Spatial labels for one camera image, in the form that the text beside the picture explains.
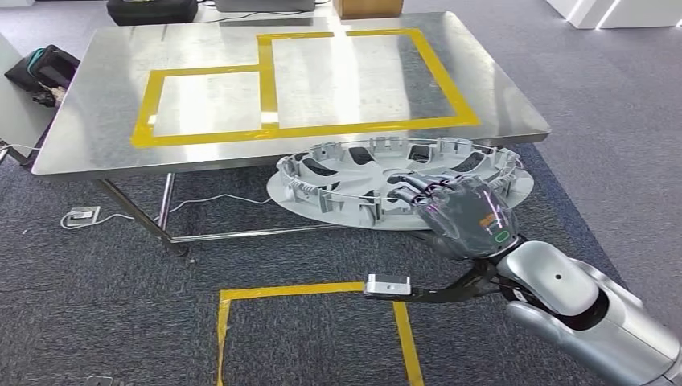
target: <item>yellow tape marking on floor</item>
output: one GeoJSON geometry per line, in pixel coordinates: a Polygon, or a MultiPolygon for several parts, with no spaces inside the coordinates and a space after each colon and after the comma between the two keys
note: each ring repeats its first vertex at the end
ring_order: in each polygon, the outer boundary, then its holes
{"type": "Polygon", "coordinates": [[[401,337],[401,347],[405,360],[405,370],[410,386],[424,386],[424,379],[421,377],[421,367],[417,348],[414,346],[412,327],[409,324],[407,306],[404,302],[393,302],[393,312],[396,314],[396,324],[398,325],[398,335],[401,337]]]}
{"type": "Polygon", "coordinates": [[[280,128],[277,107],[277,87],[274,71],[273,41],[277,39],[315,39],[331,38],[333,32],[294,32],[288,34],[257,35],[258,64],[226,66],[214,68],[184,68],[153,70],[147,84],[138,120],[130,138],[133,146],[182,146],[202,143],[254,141],[274,138],[313,137],[348,133],[371,133],[381,131],[402,131],[434,129],[464,125],[480,125],[474,110],[466,103],[464,96],[450,79],[450,74],[441,63],[438,55],[426,37],[417,28],[398,28],[387,30],[347,31],[348,36],[408,36],[426,67],[450,103],[456,115],[452,117],[431,117],[403,121],[365,122],[344,125],[320,125],[296,128],[280,128]],[[261,128],[259,130],[231,131],[225,133],[198,133],[167,136],[154,136],[154,123],[161,99],[163,80],[167,76],[209,75],[218,73],[258,72],[261,99],[261,128]]]}
{"type": "MultiPolygon", "coordinates": [[[[218,303],[218,375],[216,386],[223,384],[223,355],[225,339],[228,333],[228,320],[230,302],[232,300],[244,300],[253,298],[267,298],[271,296],[297,296],[311,294],[333,294],[338,292],[361,292],[364,283],[361,281],[351,281],[346,283],[325,283],[309,285],[286,285],[281,287],[263,287],[247,289],[222,289],[218,303]]],[[[405,359],[405,370],[410,386],[423,386],[424,380],[421,377],[421,368],[417,350],[414,346],[412,327],[409,325],[407,307],[403,302],[394,302],[393,311],[396,315],[398,326],[398,336],[401,341],[403,358],[405,359]]]]}

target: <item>green led light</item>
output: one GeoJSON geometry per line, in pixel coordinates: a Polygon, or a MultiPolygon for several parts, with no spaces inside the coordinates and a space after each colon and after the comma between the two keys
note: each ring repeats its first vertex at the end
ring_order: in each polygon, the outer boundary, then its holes
{"type": "Polygon", "coordinates": [[[507,232],[507,231],[497,232],[497,234],[495,235],[495,241],[497,241],[498,243],[501,243],[501,242],[505,241],[506,239],[508,239],[509,236],[511,236],[511,234],[509,234],[509,232],[507,232]]]}

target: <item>black cable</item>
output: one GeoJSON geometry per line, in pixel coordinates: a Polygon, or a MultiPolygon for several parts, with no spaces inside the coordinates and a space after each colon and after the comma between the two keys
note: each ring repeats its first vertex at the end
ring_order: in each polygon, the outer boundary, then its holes
{"type": "Polygon", "coordinates": [[[205,23],[223,22],[223,21],[225,21],[225,20],[237,20],[237,19],[239,19],[239,18],[247,18],[247,17],[249,17],[249,16],[254,16],[255,14],[280,14],[280,15],[282,15],[282,16],[291,16],[291,15],[294,15],[294,14],[305,14],[306,12],[308,12],[308,11],[307,11],[307,10],[299,10],[299,11],[295,11],[295,12],[292,12],[292,13],[288,13],[288,14],[287,14],[287,13],[284,13],[284,12],[265,12],[265,11],[258,11],[258,12],[251,12],[250,14],[245,14],[245,15],[243,15],[243,16],[236,16],[236,17],[234,17],[234,18],[219,18],[219,19],[217,19],[217,20],[210,20],[210,21],[207,21],[207,22],[205,22],[205,23]]]}

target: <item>white wall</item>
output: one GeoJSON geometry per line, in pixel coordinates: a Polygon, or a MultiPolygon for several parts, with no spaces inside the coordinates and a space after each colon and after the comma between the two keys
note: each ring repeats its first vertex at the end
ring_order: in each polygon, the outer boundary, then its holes
{"type": "Polygon", "coordinates": [[[578,0],[547,0],[547,2],[554,7],[557,12],[564,18],[569,17],[569,13],[578,0]]]}
{"type": "MultiPolygon", "coordinates": [[[[546,1],[574,27],[590,29],[602,21],[616,0],[546,1]]],[[[681,19],[682,0],[621,0],[602,28],[670,27],[681,19]]]]}
{"type": "Polygon", "coordinates": [[[602,28],[674,26],[682,19],[682,0],[622,0],[602,28]]]}
{"type": "MultiPolygon", "coordinates": [[[[56,109],[36,104],[28,93],[3,75],[20,59],[17,50],[0,34],[0,139],[33,146],[55,116],[56,109]]],[[[15,149],[25,156],[31,152],[20,147],[15,149]]]]}

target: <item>cardboard box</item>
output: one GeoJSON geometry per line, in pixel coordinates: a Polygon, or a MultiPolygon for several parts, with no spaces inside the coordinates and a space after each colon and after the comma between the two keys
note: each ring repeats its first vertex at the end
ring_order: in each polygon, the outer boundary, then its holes
{"type": "Polygon", "coordinates": [[[334,0],[339,17],[395,18],[400,16],[403,0],[334,0]]]}

